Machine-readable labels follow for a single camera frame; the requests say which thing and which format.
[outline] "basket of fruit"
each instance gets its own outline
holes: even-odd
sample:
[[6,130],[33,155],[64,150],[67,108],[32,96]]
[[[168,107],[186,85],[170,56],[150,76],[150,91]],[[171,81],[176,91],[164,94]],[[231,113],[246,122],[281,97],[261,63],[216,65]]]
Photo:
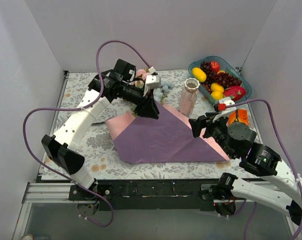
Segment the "basket of fruit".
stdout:
[[199,90],[211,104],[224,97],[239,103],[252,94],[247,81],[221,57],[208,56],[195,61],[189,66],[189,73],[201,83]]

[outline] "purple cloth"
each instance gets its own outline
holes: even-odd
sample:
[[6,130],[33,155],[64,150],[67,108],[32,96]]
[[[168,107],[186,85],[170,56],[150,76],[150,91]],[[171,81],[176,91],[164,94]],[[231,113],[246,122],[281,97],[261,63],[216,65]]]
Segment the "purple cloth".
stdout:
[[221,162],[225,159],[157,103],[159,119],[137,117],[115,140],[120,159],[130,164]]

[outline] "red grapes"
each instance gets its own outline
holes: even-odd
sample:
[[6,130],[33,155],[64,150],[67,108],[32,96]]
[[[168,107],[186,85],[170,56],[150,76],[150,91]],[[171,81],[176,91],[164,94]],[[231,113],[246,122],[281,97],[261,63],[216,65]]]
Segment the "red grapes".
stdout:
[[216,74],[212,70],[212,66],[210,62],[204,61],[201,63],[201,70],[205,72],[207,78],[206,81],[202,83],[205,89],[211,94],[211,84],[218,83],[222,85],[225,89],[230,86],[240,86],[242,81],[237,77],[229,75],[227,72],[221,72],[220,74]]

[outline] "red apple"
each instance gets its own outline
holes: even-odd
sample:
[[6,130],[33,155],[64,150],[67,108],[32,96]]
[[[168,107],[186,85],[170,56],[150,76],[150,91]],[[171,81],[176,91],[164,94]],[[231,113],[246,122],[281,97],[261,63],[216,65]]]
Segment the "red apple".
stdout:
[[212,66],[212,70],[216,73],[220,70],[220,65],[217,61],[212,61],[211,66]]

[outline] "blue plastic basket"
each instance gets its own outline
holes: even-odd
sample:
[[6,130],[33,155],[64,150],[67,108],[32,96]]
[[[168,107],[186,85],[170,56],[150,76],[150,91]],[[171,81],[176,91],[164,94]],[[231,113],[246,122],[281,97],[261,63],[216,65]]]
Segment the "blue plastic basket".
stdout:
[[[198,61],[195,61],[195,62],[191,63],[191,65],[189,66],[189,73],[190,73],[190,75],[191,75],[192,78],[195,78],[194,75],[192,74],[192,69],[196,68],[196,67],[201,68],[201,63],[203,61],[206,61],[206,62],[212,62],[212,61],[218,62],[219,65],[220,65],[220,69],[221,70],[224,70],[225,72],[229,73],[230,75],[233,75],[233,76],[237,77],[238,79],[240,79],[242,81],[241,86],[243,88],[245,88],[246,95],[244,97],[242,97],[240,100],[236,101],[236,103],[240,103],[240,102],[246,101],[251,96],[251,94],[252,94],[252,88],[248,84],[248,82],[241,75],[239,75],[238,72],[235,71],[235,69],[232,68],[231,65],[229,65],[224,59],[222,59],[219,56],[207,56],[204,59],[201,59],[201,60],[198,60]],[[206,91],[205,87],[203,87],[202,85],[200,85],[199,91],[204,95],[204,97],[211,104],[215,103],[214,98],[212,98],[212,96],[209,94],[209,92]]]

